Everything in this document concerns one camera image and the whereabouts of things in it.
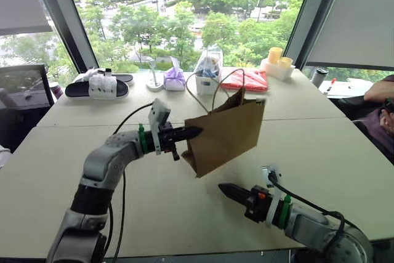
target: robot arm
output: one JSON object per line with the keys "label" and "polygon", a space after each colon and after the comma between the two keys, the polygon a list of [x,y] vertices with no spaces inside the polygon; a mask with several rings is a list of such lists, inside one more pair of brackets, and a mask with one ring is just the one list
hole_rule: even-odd
{"label": "robot arm", "polygon": [[330,241],[339,228],[326,216],[301,204],[291,204],[290,197],[279,199],[266,188],[254,186],[251,191],[235,184],[219,184],[221,191],[230,199],[246,207],[245,217],[259,223],[267,221],[284,231],[284,234],[314,249],[327,263],[372,262],[372,246],[365,234],[357,228],[346,225],[340,237]]}
{"label": "robot arm", "polygon": [[110,136],[86,158],[83,174],[70,209],[48,253],[47,262],[101,262],[107,238],[100,233],[107,221],[112,194],[125,167],[150,152],[172,152],[175,143],[196,137],[198,127],[172,128],[167,122],[170,109],[156,99],[149,122],[151,131],[120,132]]}

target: paper bag handle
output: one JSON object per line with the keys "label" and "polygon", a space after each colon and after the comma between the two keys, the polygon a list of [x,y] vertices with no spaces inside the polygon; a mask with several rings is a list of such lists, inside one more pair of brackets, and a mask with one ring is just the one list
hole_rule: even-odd
{"label": "paper bag handle", "polygon": [[[242,85],[243,85],[243,87],[244,87],[244,86],[245,86],[245,71],[244,71],[242,68],[239,68],[239,69],[236,69],[236,70],[232,71],[229,75],[227,75],[226,77],[224,77],[224,79],[222,79],[219,83],[218,83],[216,80],[214,80],[213,78],[211,78],[211,80],[213,80],[213,81],[215,81],[215,82],[217,83],[217,87],[216,87],[216,90],[215,90],[215,92],[214,92],[214,97],[213,97],[213,99],[212,99],[212,110],[211,110],[211,111],[214,110],[215,98],[216,98],[217,90],[222,86],[222,83],[223,83],[231,74],[233,74],[235,71],[239,71],[239,70],[241,70],[241,71],[243,72],[243,81],[242,81]],[[203,105],[203,103],[201,103],[200,100],[198,100],[198,98],[191,92],[191,90],[189,89],[189,87],[188,87],[188,85],[187,85],[187,82],[189,81],[189,79],[190,79],[193,75],[196,75],[196,74],[197,74],[197,73],[194,72],[192,75],[190,75],[190,76],[186,79],[186,83],[185,83],[186,90],[187,90],[188,93],[189,93],[189,94],[190,94],[190,95],[201,105],[201,107],[204,108],[204,110],[206,111],[206,113],[209,114],[208,109]],[[228,94],[228,92],[227,92],[225,89],[223,89],[223,90],[225,91],[227,97],[229,98],[230,95]]]}

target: pen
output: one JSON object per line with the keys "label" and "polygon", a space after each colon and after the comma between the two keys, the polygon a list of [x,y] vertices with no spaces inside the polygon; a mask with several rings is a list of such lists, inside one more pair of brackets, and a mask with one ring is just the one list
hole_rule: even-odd
{"label": "pen", "polygon": [[327,95],[327,94],[329,93],[329,91],[330,91],[331,88],[332,88],[332,85],[333,85],[336,81],[337,81],[336,78],[334,78],[334,79],[331,81],[331,84],[330,84],[330,86],[328,87],[328,89],[324,92],[324,95]]}

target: plastic bag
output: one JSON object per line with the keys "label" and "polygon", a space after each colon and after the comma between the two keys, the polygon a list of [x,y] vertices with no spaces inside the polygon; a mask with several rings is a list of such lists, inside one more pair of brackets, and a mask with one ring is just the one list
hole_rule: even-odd
{"label": "plastic bag", "polygon": [[196,76],[218,78],[223,67],[223,52],[216,44],[203,50],[194,70]]}
{"label": "plastic bag", "polygon": [[173,67],[164,72],[164,88],[167,91],[184,91],[185,90],[185,77],[183,70],[179,68],[177,59],[171,57]]}
{"label": "plastic bag", "polygon": [[[268,81],[264,71],[247,70],[245,72],[245,89],[252,92],[265,92],[268,90]],[[222,87],[226,89],[239,89],[243,86],[243,72],[236,71],[224,82]]]}

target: white table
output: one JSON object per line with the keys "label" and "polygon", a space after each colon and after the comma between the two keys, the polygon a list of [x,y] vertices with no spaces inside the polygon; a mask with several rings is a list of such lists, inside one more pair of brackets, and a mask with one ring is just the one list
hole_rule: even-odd
{"label": "white table", "polygon": [[[46,257],[77,189],[85,157],[114,128],[36,127],[29,133],[0,170],[0,257]],[[185,143],[178,148],[182,152]],[[280,166],[286,187],[340,211],[369,239],[394,237],[394,167],[368,139],[346,118],[277,120],[263,121],[257,148],[201,179],[195,179],[184,160],[174,162],[170,153],[131,163],[126,169],[120,256],[299,246],[278,229],[246,219],[245,208],[217,187],[221,182],[265,186],[261,167],[272,163]],[[115,241],[120,189],[113,198]]]}
{"label": "white table", "polygon": [[[372,82],[362,79],[350,78],[350,80],[351,81],[336,81],[332,85],[327,97],[336,99],[358,97],[359,95],[364,95],[373,85]],[[331,81],[323,81],[319,87],[319,91],[324,93],[330,85]]]}
{"label": "white table", "polygon": [[[183,123],[187,118],[206,114],[199,104],[185,92],[150,92],[145,86],[147,73],[135,74],[135,84],[130,88],[128,97],[118,101],[70,100],[65,95],[47,112],[38,126],[107,126],[119,124],[130,112],[159,98],[166,102],[172,112],[172,123]],[[269,92],[263,120],[304,119],[304,118],[341,118],[345,115],[333,106],[325,96],[310,83],[299,70],[295,70],[287,82],[269,77]],[[196,94],[195,79],[189,81],[190,89]],[[250,93],[249,96],[261,96]],[[208,109],[211,109],[212,96],[199,96]],[[217,105],[226,96],[220,91]],[[133,123],[148,123],[147,111],[141,111],[133,118]]]}

